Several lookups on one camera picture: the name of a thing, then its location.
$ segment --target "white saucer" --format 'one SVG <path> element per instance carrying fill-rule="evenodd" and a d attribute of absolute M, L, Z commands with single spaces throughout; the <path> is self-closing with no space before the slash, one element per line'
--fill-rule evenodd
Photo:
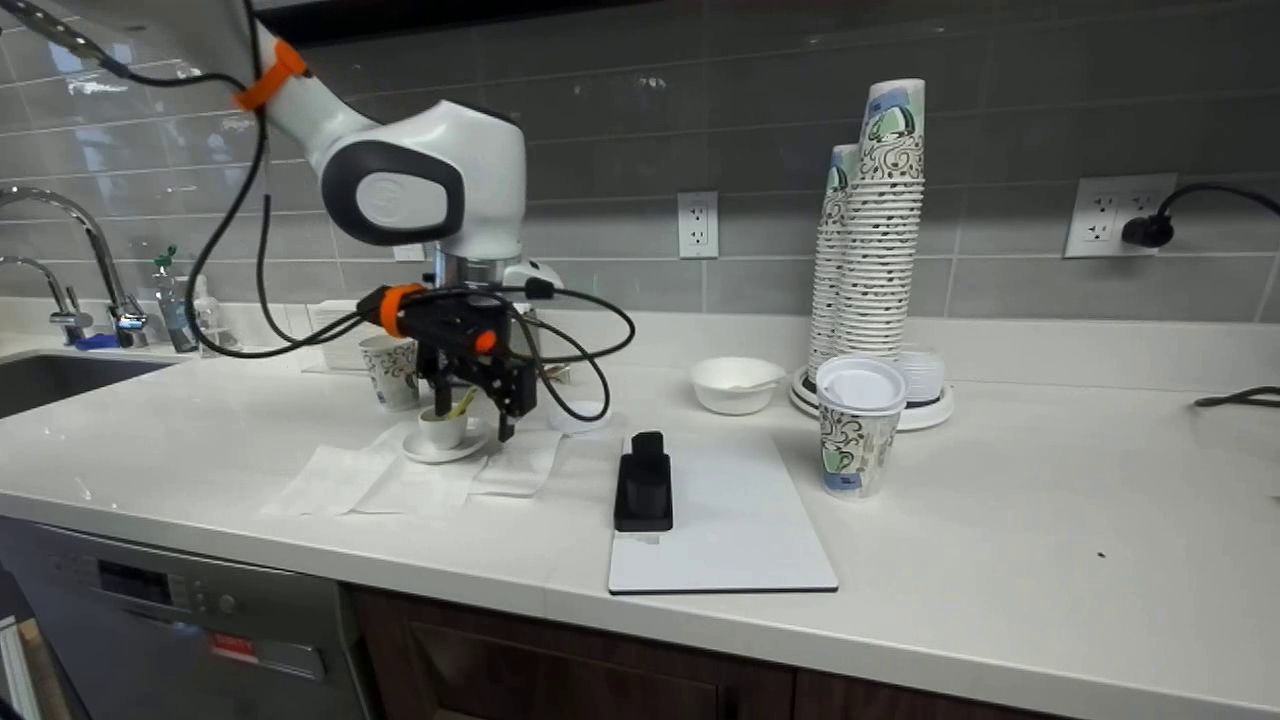
<path fill-rule="evenodd" d="M 418 445 L 412 424 L 407 424 L 407 433 L 403 433 L 403 441 L 400 441 L 403 454 L 418 459 L 418 464 L 458 464 L 458 459 L 466 459 L 466 454 L 483 450 L 487 445 L 496 445 L 496 428 L 483 424 L 480 414 L 468 414 L 466 441 L 452 445 L 452 446 Z"/>
<path fill-rule="evenodd" d="M 801 414 L 822 414 L 822 400 L 815 393 L 805 387 L 805 368 L 794 377 L 787 400 Z M 955 393 L 944 387 L 944 397 L 938 402 L 923 409 L 910 409 L 904 421 L 896 424 L 902 433 L 923 433 L 923 428 L 940 428 L 944 421 L 955 414 Z"/>

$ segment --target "wall socket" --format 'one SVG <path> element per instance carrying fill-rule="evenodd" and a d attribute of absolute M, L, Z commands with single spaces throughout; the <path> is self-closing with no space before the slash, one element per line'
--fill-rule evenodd
<path fill-rule="evenodd" d="M 1171 188 L 1175 174 L 1083 174 L 1063 255 L 1143 255 L 1120 233 L 1128 220 L 1154 215 Z"/>
<path fill-rule="evenodd" d="M 679 190 L 677 233 L 679 233 L 679 255 L 719 255 L 716 190 Z"/>

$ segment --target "sink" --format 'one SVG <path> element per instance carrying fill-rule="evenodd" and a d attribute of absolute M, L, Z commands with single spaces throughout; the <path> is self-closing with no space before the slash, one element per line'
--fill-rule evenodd
<path fill-rule="evenodd" d="M 160 371 L 155 361 L 106 361 L 106 355 L 8 355 L 0 361 L 0 414 L 16 414 L 40 402 L 86 397 L 133 377 Z"/>

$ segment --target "dishwasher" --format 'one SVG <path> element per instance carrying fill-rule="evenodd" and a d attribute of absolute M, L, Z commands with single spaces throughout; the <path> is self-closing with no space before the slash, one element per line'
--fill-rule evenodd
<path fill-rule="evenodd" d="M 0 519 L 0 564 L 93 720 L 370 720 L 332 579 Z"/>

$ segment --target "white paper cup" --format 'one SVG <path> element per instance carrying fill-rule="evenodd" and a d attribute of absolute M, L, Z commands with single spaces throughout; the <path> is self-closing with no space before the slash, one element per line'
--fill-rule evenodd
<path fill-rule="evenodd" d="M 871 491 L 910 387 L 890 355 L 834 355 L 815 368 L 822 466 L 834 491 Z"/>
<path fill-rule="evenodd" d="M 393 410 L 418 410 L 419 387 L 418 387 L 418 339 L 407 334 L 364 334 L 364 371 L 374 382 L 374 397 Z"/>

